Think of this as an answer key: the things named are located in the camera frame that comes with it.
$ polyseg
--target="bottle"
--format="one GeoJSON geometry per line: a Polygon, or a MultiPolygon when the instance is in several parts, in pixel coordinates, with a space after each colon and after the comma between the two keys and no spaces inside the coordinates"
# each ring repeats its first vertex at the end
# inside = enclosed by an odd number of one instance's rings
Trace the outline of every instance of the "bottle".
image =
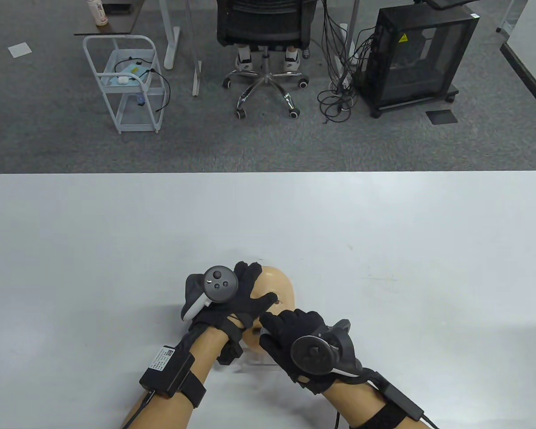
{"type": "Polygon", "coordinates": [[[91,14],[93,15],[95,25],[97,25],[98,27],[103,27],[104,25],[107,25],[109,20],[107,20],[107,16],[105,15],[105,10],[103,9],[103,3],[101,2],[101,0],[88,0],[88,6],[91,10],[91,14]]]}

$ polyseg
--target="sensor label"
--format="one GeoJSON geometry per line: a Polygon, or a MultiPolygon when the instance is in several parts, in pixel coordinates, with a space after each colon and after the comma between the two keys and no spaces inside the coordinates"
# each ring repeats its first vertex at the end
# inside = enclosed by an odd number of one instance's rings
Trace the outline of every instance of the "sensor label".
{"type": "Polygon", "coordinates": [[[162,346],[149,368],[152,370],[164,370],[174,352],[175,349],[173,347],[168,347],[166,345],[162,346]]]}

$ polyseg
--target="computer case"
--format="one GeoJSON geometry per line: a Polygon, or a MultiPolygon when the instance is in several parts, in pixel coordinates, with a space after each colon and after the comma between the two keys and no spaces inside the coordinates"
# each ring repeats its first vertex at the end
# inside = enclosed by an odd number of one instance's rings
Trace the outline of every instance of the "computer case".
{"type": "Polygon", "coordinates": [[[356,87],[374,118],[384,110],[444,98],[479,16],[466,6],[434,10],[426,3],[380,9],[367,66],[356,87]]]}

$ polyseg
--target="sneaker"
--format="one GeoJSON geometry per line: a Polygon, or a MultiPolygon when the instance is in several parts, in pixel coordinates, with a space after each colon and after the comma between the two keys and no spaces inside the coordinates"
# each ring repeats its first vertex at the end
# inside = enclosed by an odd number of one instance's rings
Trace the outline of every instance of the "sneaker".
{"type": "Polygon", "coordinates": [[[248,72],[248,71],[253,72],[254,71],[254,67],[252,67],[252,58],[245,59],[244,61],[241,61],[240,60],[240,55],[237,55],[236,61],[234,62],[234,66],[240,72],[242,72],[242,71],[243,72],[248,72]]]}
{"type": "Polygon", "coordinates": [[[284,57],[284,71],[285,72],[297,72],[300,68],[300,55],[299,51],[296,51],[296,58],[288,58],[288,51],[286,51],[286,57],[284,57]]]}

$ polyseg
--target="black glove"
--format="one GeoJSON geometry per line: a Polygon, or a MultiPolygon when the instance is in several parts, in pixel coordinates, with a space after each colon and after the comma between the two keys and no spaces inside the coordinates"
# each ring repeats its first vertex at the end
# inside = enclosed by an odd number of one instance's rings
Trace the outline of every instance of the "black glove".
{"type": "Polygon", "coordinates": [[[221,365],[229,365],[242,355],[242,347],[239,345],[242,333],[245,329],[250,329],[254,320],[278,300],[278,296],[273,292],[257,299],[250,298],[254,283],[262,273],[260,264],[255,262],[248,266],[241,261],[234,267],[234,273],[238,278],[238,290],[234,297],[225,303],[212,303],[199,311],[188,328],[188,334],[181,341],[182,347],[190,347],[209,326],[224,331],[229,336],[229,342],[217,358],[221,365]],[[235,315],[244,328],[237,327],[231,322],[230,315],[235,315]]]}
{"type": "Polygon", "coordinates": [[[313,375],[302,371],[292,361],[290,349],[294,341],[325,327],[322,317],[315,311],[305,313],[300,309],[284,310],[278,316],[264,313],[260,323],[270,334],[260,336],[260,346],[268,352],[293,382],[318,394],[325,392],[337,379],[335,374],[313,375]]]}

